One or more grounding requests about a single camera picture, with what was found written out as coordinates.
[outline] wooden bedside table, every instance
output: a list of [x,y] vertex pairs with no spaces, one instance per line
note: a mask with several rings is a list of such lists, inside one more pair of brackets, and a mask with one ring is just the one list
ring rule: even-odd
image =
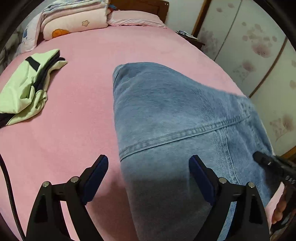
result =
[[189,38],[187,36],[184,36],[184,35],[181,35],[181,34],[178,34],[180,35],[182,38],[186,39],[189,43],[191,43],[192,45],[194,45],[196,48],[198,48],[199,50],[201,50],[202,46],[204,46],[205,44],[202,43],[202,42],[199,42],[198,40],[196,39],[193,39],[193,38]]

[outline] black cable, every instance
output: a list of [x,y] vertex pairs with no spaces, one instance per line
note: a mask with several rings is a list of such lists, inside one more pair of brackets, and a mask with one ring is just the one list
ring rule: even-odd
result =
[[25,241],[26,236],[25,236],[25,233],[24,233],[24,231],[22,229],[22,226],[20,224],[20,219],[19,219],[19,217],[17,215],[17,208],[15,206],[15,199],[13,197],[10,178],[9,178],[8,171],[7,171],[6,165],[4,163],[4,160],[3,160],[2,156],[1,156],[1,154],[0,154],[0,167],[1,167],[2,172],[4,174],[6,187],[7,187],[7,192],[8,192],[8,197],[9,197],[9,201],[10,201],[10,206],[11,206],[13,217],[15,219],[15,223],[17,225],[17,229],[18,229],[18,231],[20,233],[20,236],[21,236],[22,240]]

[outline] pink pillow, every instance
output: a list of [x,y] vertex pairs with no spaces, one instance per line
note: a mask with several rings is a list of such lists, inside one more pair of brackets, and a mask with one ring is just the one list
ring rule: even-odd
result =
[[111,26],[140,25],[166,28],[166,25],[157,15],[141,11],[114,11],[108,17],[108,24]]

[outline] folded green garment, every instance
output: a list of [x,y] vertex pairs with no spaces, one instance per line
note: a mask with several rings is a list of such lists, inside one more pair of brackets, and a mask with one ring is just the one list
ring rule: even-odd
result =
[[0,93],[0,128],[38,114],[47,101],[50,73],[67,64],[58,49],[35,53],[12,74]]

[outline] pillow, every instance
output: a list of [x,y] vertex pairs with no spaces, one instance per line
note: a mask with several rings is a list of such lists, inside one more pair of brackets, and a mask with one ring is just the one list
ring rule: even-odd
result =
[[166,28],[157,15],[141,11],[113,11],[108,17],[111,26],[140,25]]
[[106,28],[106,8],[78,12],[51,20],[44,26],[43,38],[50,40],[69,33]]

